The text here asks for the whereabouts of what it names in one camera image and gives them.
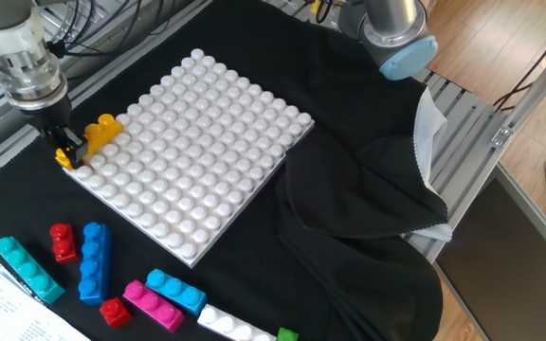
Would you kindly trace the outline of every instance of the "black cloth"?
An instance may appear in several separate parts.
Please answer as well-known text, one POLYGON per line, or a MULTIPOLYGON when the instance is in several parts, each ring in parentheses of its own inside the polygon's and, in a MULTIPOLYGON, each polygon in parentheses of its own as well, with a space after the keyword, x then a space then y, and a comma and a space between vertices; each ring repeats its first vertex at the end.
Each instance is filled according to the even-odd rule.
POLYGON ((56 263, 48 229, 71 223, 81 244, 82 227, 99 222, 112 232, 110 297, 159 268, 273 334, 285 327, 301 341, 431 340, 442 311, 439 279, 391 237, 445 220, 443 203, 418 180, 411 148, 424 85, 384 80, 361 44, 339 33, 260 1, 217 0, 76 108, 74 127, 123 113, 196 47, 310 113, 317 128, 193 269, 66 176, 37 139, 0 170, 0 238, 14 236, 66 289, 50 309, 94 340, 224 339, 189 314, 170 334, 129 304, 133 319, 115 331, 98 307, 81 303, 79 263, 56 263), (331 147, 329 162, 322 146, 331 147), (321 191, 312 180, 324 182, 321 191), (351 209, 324 193, 345 193, 351 209))

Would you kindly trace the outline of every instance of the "white cloth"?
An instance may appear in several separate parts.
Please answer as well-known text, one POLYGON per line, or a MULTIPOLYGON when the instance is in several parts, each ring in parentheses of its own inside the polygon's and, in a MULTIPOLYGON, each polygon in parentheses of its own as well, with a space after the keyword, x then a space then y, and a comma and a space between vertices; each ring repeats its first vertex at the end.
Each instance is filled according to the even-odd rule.
MULTIPOLYGON (((446 125, 446 118, 435 106, 428 88, 425 89, 416 110, 414 153, 416 154, 416 164, 423 177, 425 186, 436 194, 437 192, 429 182, 431 162, 433 161, 434 152, 439 147, 439 143, 444 135, 446 125)), ((452 226, 437 224, 429 228, 413 231, 412 233, 449 242, 452 239, 452 226)))

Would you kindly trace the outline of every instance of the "wooden floor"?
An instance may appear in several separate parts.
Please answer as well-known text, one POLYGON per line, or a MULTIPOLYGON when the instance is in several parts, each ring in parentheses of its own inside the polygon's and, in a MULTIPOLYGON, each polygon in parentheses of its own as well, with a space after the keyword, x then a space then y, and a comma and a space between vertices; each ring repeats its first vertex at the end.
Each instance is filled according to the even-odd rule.
MULTIPOLYGON (((429 29, 440 51, 428 67, 480 99, 494 102, 510 91, 546 48, 546 0, 438 0, 429 6, 429 29)), ((546 58, 531 79, 545 66, 546 58)), ((546 99, 501 159, 544 213, 545 161, 546 99)), ((481 340, 478 333, 444 288, 444 315, 435 341, 475 340, 481 340)))

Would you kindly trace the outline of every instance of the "pink block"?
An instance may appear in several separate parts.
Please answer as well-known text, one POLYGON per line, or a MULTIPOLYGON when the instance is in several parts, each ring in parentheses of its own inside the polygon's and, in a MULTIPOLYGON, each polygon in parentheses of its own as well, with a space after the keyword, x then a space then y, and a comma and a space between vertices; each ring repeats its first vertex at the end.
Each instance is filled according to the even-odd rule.
POLYGON ((185 319, 185 316, 172 304, 137 280, 125 287, 123 297, 170 332, 176 332, 180 322, 185 319))

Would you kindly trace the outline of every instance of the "red block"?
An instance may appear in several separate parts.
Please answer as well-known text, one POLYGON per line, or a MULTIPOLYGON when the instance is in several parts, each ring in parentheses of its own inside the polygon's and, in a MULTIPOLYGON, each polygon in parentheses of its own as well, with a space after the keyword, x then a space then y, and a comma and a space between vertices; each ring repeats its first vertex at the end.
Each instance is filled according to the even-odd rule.
POLYGON ((52 236, 52 241, 54 241, 52 251, 59 264, 65 264, 78 259, 75 236, 71 224, 54 224, 49 229, 49 235, 52 236))
POLYGON ((104 301, 100 307, 100 313, 104 316, 106 323, 115 329, 123 326, 132 318, 117 297, 104 301))

